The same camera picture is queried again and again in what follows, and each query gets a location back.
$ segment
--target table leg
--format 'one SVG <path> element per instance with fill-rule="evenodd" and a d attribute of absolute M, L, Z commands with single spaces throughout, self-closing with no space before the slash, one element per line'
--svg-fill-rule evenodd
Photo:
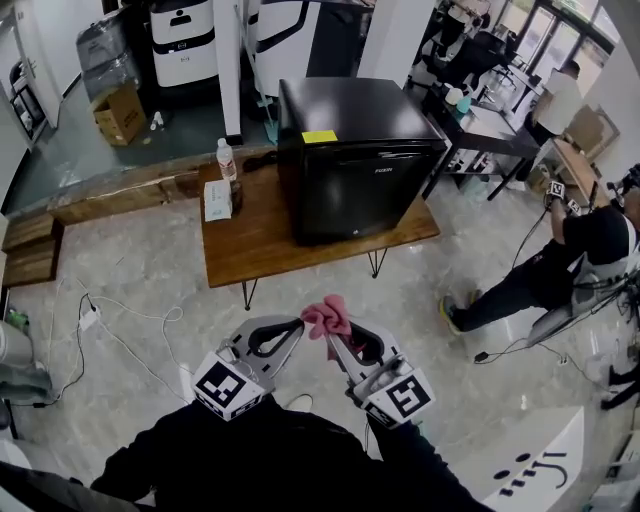
<path fill-rule="evenodd" d="M 520 106 L 520 104 L 522 103 L 522 101 L 524 100 L 524 97 L 527 95 L 528 92 L 529 92 L 529 88 L 525 86 L 522 96 L 518 100 L 518 103 L 516 103 L 516 106 L 511 109 L 511 112 L 513 112 L 514 114 L 517 112 L 518 107 Z"/>
<path fill-rule="evenodd" d="M 371 270 L 373 271 L 373 274 L 371 277 L 373 277 L 374 279 L 378 277 L 378 274 L 380 274 L 380 269 L 382 268 L 382 263 L 384 262 L 384 257 L 387 255 L 388 250 L 389 249 L 387 248 L 382 253 L 382 258 L 380 259 L 379 264 L 378 264 L 378 251 L 373 251 L 373 256 L 374 256 L 373 258 L 371 258 L 370 252 L 367 253 L 367 256 L 369 256 L 369 263 L 371 263 Z"/>
<path fill-rule="evenodd" d="M 442 176 L 442 173 L 449 166 L 449 164 L 451 163 L 451 160 L 453 160 L 453 157 L 457 153 L 457 151 L 458 151 L 457 144 L 453 144 L 451 148 L 449 148 L 449 151 L 447 151 L 447 154 L 444 156 L 442 163 L 438 166 L 438 168 L 435 171 L 431 173 L 431 178 L 429 179 L 427 186 L 422 192 L 422 199 L 426 200 L 431 195 L 431 192 L 433 192 L 433 189 L 438 184 L 438 181 L 440 181 L 440 177 Z"/>
<path fill-rule="evenodd" d="M 526 165 L 527 162 L 529 161 L 530 160 L 527 160 L 526 158 L 521 159 L 518 165 L 516 165 L 513 168 L 513 170 L 509 174 L 507 174 L 505 178 L 502 178 L 502 182 L 500 183 L 500 185 L 498 185 L 496 189 L 493 192 L 491 192 L 491 194 L 489 194 L 489 197 L 487 198 L 487 200 L 493 201 L 493 199 L 500 193 L 500 191 L 507 186 L 507 183 L 509 183 L 513 179 L 513 177 L 516 174 L 518 174 L 518 171 L 522 169 L 522 167 Z"/>
<path fill-rule="evenodd" d="M 251 309 L 251 300 L 253 299 L 253 292 L 256 291 L 256 285 L 258 284 L 258 280 L 256 279 L 253 282 L 253 288 L 251 288 L 251 295 L 249 295 L 249 299 L 247 300 L 247 282 L 242 281 L 242 295 L 244 297 L 244 310 L 249 311 Z"/>

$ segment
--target desk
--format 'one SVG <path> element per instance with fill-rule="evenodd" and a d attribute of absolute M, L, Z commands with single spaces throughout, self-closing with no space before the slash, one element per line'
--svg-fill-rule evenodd
<path fill-rule="evenodd" d="M 598 183 L 598 177 L 586 157 L 576 151 L 568 142 L 562 139 L 551 139 L 540 149 L 540 153 L 534 161 L 534 167 L 544 160 L 551 161 L 553 165 L 550 167 L 555 166 L 555 169 L 550 172 L 567 186 L 567 195 L 580 206 L 588 206 L 593 184 Z M 607 194 L 602 187 L 598 187 L 594 206 L 601 208 L 608 204 L 610 201 Z"/>
<path fill-rule="evenodd" d="M 237 164 L 240 169 L 242 161 L 239 159 Z M 391 231 L 330 245 L 300 247 L 291 234 L 275 165 L 241 175 L 244 204 L 240 212 L 229 220 L 204 222 L 204 185 L 216 179 L 220 179 L 217 164 L 200 169 L 200 215 L 207 279 L 211 288 L 241 283 L 247 311 L 261 277 L 368 253 L 376 278 L 387 249 L 440 234 L 429 208 L 418 196 Z M 384 251 L 380 261 L 378 251 Z M 254 283 L 249 295 L 247 282 L 251 280 Z"/>
<path fill-rule="evenodd" d="M 518 102 L 515 104 L 515 106 L 511 109 L 511 112 L 513 112 L 515 114 L 516 111 L 518 110 L 518 107 L 522 103 L 522 100 L 524 100 L 525 96 L 527 95 L 527 93 L 529 91 L 533 91 L 538 96 L 542 96 L 542 93 L 544 92 L 544 88 L 540 85 L 540 83 L 533 84 L 531 82 L 531 77 L 529 75 L 527 75 L 524 71 L 522 71 L 522 70 L 518 69 L 517 67 L 515 67 L 513 64 L 509 64 L 509 66 L 507 67 L 506 71 L 507 71 L 508 74 L 513 75 L 514 77 L 516 77 L 518 79 L 518 81 L 523 83 L 524 86 L 525 86 L 524 87 L 524 91 L 522 93 L 522 96 L 520 97 Z"/>
<path fill-rule="evenodd" d="M 498 112 L 472 107 L 466 114 L 444 101 L 439 89 L 429 89 L 422 103 L 422 112 L 431 116 L 451 141 L 451 147 L 431 173 L 422 197 L 427 199 L 459 149 L 498 153 L 520 157 L 520 162 L 489 195 L 489 201 L 498 195 L 527 161 L 538 154 L 540 147 L 526 130 L 514 131 Z"/>

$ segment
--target marble floor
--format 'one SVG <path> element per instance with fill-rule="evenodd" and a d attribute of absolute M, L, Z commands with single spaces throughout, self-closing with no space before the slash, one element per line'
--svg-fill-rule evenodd
<path fill-rule="evenodd" d="M 452 290 L 462 301 L 472 287 L 486 289 L 497 283 L 509 271 L 518 245 L 542 208 L 538 199 L 519 192 L 504 191 L 493 202 L 484 196 L 464 196 L 443 180 L 429 200 L 442 234 L 391 249 L 377 280 L 371 279 L 365 256 L 269 277 L 258 283 L 250 313 L 244 311 L 239 285 L 207 287 L 195 200 L 67 228 L 58 281 L 15 289 L 10 300 L 29 315 L 37 357 L 44 361 L 55 304 L 51 372 L 59 389 L 77 356 L 75 342 L 64 340 L 75 329 L 85 293 L 76 279 L 92 296 L 120 301 L 146 315 L 162 317 L 179 305 L 184 317 L 168 322 L 166 333 L 176 359 L 191 369 L 249 315 L 295 315 L 329 293 L 341 294 L 353 315 L 390 329 L 424 370 L 437 401 L 423 415 L 421 428 L 450 463 L 499 439 L 527 410 L 583 405 L 584 471 L 554 508 L 576 511 L 601 481 L 604 466 L 629 429 L 631 404 L 601 412 L 602 392 L 571 364 L 559 365 L 557 357 L 542 348 L 505 356 L 490 366 L 473 364 L 476 353 L 499 352 L 526 335 L 541 310 L 522 312 L 463 337 L 450 334 L 437 313 L 438 298 Z M 521 258 L 537 251 L 549 236 L 550 227 L 544 223 Z M 187 396 L 187 379 L 171 360 L 161 320 L 136 316 L 105 299 L 95 303 L 109 331 L 173 390 Z M 625 367 L 632 330 L 611 304 L 547 344 L 572 355 L 595 379 L 609 361 Z M 82 333 L 82 344 L 82 380 L 55 406 L 16 408 L 15 415 L 21 436 L 50 448 L 66 475 L 89 483 L 111 453 L 183 403 L 100 325 Z M 363 439 L 364 414 L 344 390 L 345 377 L 335 362 L 326 360 L 323 342 L 305 335 L 277 377 L 275 396 L 285 403 L 310 393 L 314 412 Z M 370 452 L 375 454 L 372 444 Z"/>

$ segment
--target black logo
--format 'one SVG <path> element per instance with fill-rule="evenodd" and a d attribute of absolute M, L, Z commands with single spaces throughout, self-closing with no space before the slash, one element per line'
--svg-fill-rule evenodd
<path fill-rule="evenodd" d="M 367 404 L 364 410 L 367 411 L 369 414 L 371 414 L 371 416 L 373 416 L 375 419 L 377 419 L 380 423 L 382 423 L 387 428 L 393 427 L 396 424 L 396 421 L 393 418 L 390 418 L 389 416 L 387 416 L 385 413 L 383 413 L 371 402 Z"/>
<path fill-rule="evenodd" d="M 214 364 L 196 387 L 220 407 L 226 408 L 244 387 L 245 381 L 222 363 Z"/>
<path fill-rule="evenodd" d="M 215 405 L 211 405 L 209 402 L 207 402 L 204 398 L 202 398 L 200 395 L 198 395 L 196 393 L 196 398 L 198 400 L 200 400 L 200 402 L 202 402 L 204 404 L 204 406 L 209 409 L 210 411 L 215 412 L 218 416 L 220 416 L 221 418 L 223 418 L 224 416 L 222 415 L 222 411 L 220 409 L 218 409 Z"/>
<path fill-rule="evenodd" d="M 544 452 L 542 454 L 543 460 L 564 459 L 566 457 L 567 457 L 566 453 Z M 531 458 L 531 454 L 523 453 L 521 455 L 518 455 L 515 460 L 516 462 L 521 463 L 521 462 L 526 462 L 530 458 Z M 559 473 L 562 479 L 559 481 L 558 485 L 556 485 L 556 489 L 562 489 L 569 481 L 569 474 L 567 473 L 567 470 L 560 464 L 549 464 L 547 462 L 538 462 L 537 460 L 534 459 L 533 464 L 531 464 L 531 466 L 528 469 L 525 469 L 522 472 L 523 478 L 522 479 L 514 478 L 511 481 L 510 485 L 507 485 L 502 489 L 500 489 L 500 496 L 511 498 L 518 488 L 522 488 L 527 484 L 527 479 L 535 478 L 538 472 L 542 469 L 545 469 L 545 470 L 550 469 L 550 470 L 557 471 Z M 502 469 L 498 471 L 495 475 L 493 475 L 493 479 L 504 480 L 505 478 L 508 478 L 509 475 L 511 475 L 511 472 L 508 469 Z"/>
<path fill-rule="evenodd" d="M 413 375 L 387 390 L 387 395 L 403 418 L 410 416 L 420 407 L 431 402 L 431 398 Z"/>
<path fill-rule="evenodd" d="M 240 407 L 240 409 L 236 409 L 235 411 L 233 411 L 231 413 L 231 419 L 235 418 L 236 416 L 240 416 L 243 412 L 247 412 L 254 405 L 258 405 L 258 403 L 260 402 L 260 398 L 262 398 L 262 397 L 261 396 L 257 396 L 253 400 L 251 400 L 251 402 L 246 403 L 242 407 Z"/>

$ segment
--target wooden table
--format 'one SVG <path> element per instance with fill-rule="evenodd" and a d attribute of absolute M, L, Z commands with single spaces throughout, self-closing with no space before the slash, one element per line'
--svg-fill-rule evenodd
<path fill-rule="evenodd" d="M 567 186 L 567 194 L 580 206 L 588 206 L 593 184 L 598 183 L 595 171 L 586 157 L 580 154 L 568 142 L 555 138 L 547 141 L 534 161 L 534 167 L 544 160 L 553 160 L 559 165 L 550 170 Z M 598 186 L 594 206 L 601 208 L 610 204 L 607 194 Z"/>
<path fill-rule="evenodd" d="M 209 286 L 241 283 L 245 309 L 259 278 L 367 253 L 376 278 L 387 249 L 440 234 L 429 208 L 418 196 L 395 229 L 377 235 L 313 247 L 298 246 L 275 165 L 241 175 L 243 206 L 228 220 L 204 222 L 204 185 L 220 179 L 217 164 L 200 169 L 200 217 Z M 378 261 L 378 251 L 383 250 Z M 247 282 L 254 280 L 251 294 Z"/>

